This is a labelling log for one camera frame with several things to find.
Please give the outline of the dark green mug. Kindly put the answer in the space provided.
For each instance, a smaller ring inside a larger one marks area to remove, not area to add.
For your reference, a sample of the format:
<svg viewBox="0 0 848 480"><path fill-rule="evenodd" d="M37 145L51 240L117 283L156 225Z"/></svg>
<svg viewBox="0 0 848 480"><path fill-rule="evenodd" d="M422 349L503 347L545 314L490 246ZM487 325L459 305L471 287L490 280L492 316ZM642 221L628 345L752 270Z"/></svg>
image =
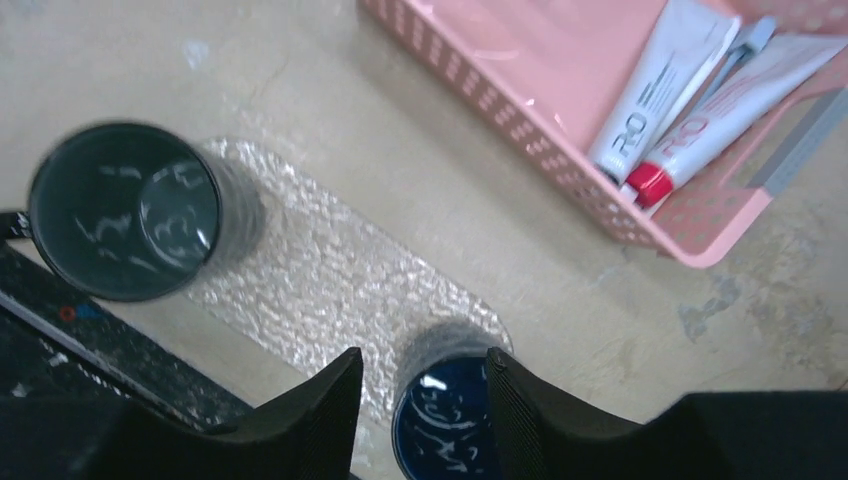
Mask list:
<svg viewBox="0 0 848 480"><path fill-rule="evenodd" d="M98 299L138 303L238 266L265 207L238 161L148 123L78 129L39 162L4 240L32 241L48 267Z"/></svg>

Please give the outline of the white toothpaste red cap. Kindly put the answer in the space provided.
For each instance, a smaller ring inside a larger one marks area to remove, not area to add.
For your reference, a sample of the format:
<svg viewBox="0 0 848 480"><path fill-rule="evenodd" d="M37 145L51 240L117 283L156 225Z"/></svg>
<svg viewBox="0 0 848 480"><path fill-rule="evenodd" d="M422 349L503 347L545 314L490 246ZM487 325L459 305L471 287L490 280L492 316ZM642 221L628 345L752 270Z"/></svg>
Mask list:
<svg viewBox="0 0 848 480"><path fill-rule="evenodd" d="M626 179L651 208L736 141L847 46L839 35L779 34L650 150Z"/></svg>

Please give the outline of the white toothpaste black cap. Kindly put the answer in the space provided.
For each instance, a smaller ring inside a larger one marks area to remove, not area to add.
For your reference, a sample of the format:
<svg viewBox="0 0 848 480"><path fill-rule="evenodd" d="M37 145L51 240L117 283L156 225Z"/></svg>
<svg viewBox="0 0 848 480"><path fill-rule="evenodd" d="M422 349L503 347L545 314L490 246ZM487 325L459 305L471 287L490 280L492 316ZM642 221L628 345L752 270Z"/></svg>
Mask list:
<svg viewBox="0 0 848 480"><path fill-rule="evenodd" d="M615 107L587 157L615 185L688 104L706 78L706 66L730 46L741 27L699 1L669 1L661 11Z"/></svg>

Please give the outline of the pink plastic basket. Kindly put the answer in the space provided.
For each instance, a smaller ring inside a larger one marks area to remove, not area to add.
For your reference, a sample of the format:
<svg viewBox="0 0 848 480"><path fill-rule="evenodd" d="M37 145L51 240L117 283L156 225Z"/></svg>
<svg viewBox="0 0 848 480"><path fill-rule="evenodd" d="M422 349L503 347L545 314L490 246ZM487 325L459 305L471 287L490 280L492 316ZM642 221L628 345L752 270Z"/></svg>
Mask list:
<svg viewBox="0 0 848 480"><path fill-rule="evenodd" d="M847 111L839 54L647 214L585 153L662 2L373 0L363 8L611 236L693 268L728 253Z"/></svg>

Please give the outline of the toothbrush white blue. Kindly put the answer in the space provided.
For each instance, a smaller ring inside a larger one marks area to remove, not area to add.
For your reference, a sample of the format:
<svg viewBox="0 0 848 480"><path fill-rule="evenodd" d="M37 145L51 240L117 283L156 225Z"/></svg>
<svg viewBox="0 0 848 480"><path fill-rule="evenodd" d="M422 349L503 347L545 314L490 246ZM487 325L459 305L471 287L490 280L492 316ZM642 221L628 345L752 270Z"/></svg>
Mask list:
<svg viewBox="0 0 848 480"><path fill-rule="evenodd" d="M695 106L700 106L712 96L736 67L758 55L773 36L776 27L775 17L764 16L755 23L741 28L727 51L726 60Z"/></svg>

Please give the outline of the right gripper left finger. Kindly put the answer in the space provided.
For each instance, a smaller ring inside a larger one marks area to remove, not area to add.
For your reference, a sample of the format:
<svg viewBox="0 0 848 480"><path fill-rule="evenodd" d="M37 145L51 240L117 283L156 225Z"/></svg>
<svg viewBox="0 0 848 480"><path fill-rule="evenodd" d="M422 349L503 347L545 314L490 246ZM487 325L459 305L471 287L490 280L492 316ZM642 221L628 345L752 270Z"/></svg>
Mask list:
<svg viewBox="0 0 848 480"><path fill-rule="evenodd" d="M120 397L1 402L4 479L346 479L364 362L351 347L309 380L199 431Z"/></svg>

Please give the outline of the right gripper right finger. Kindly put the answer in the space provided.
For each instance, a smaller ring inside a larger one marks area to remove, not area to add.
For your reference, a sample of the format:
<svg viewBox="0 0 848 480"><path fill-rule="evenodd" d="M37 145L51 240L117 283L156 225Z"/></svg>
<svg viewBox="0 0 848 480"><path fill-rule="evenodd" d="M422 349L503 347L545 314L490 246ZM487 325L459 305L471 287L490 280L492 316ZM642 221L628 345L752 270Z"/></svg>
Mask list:
<svg viewBox="0 0 848 480"><path fill-rule="evenodd" d="M844 391L701 392L646 424L542 380L504 350L486 356L507 479L844 479Z"/></svg>

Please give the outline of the clear textured oval tray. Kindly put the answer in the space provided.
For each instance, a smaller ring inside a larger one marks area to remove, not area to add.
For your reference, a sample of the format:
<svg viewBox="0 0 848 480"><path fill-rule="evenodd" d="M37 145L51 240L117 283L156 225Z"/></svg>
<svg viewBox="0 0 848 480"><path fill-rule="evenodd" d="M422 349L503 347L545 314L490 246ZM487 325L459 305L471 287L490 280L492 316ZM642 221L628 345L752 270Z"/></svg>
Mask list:
<svg viewBox="0 0 848 480"><path fill-rule="evenodd" d="M434 268L330 190L265 146L240 138L200 149L256 188L261 237L186 294L306 375L341 351L361 350L362 412L387 423L424 352L417 336L480 335L510 349L510 335L479 296Z"/></svg>

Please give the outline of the dark blue mug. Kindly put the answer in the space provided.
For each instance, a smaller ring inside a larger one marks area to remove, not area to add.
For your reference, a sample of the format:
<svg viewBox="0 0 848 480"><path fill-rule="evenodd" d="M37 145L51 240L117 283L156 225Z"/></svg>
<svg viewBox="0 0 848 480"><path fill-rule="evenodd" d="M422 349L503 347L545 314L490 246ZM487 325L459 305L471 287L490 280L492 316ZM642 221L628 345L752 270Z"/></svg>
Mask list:
<svg viewBox="0 0 848 480"><path fill-rule="evenodd" d="M398 363L391 440L407 479L501 479L486 355L508 337L467 321L416 332Z"/></svg>

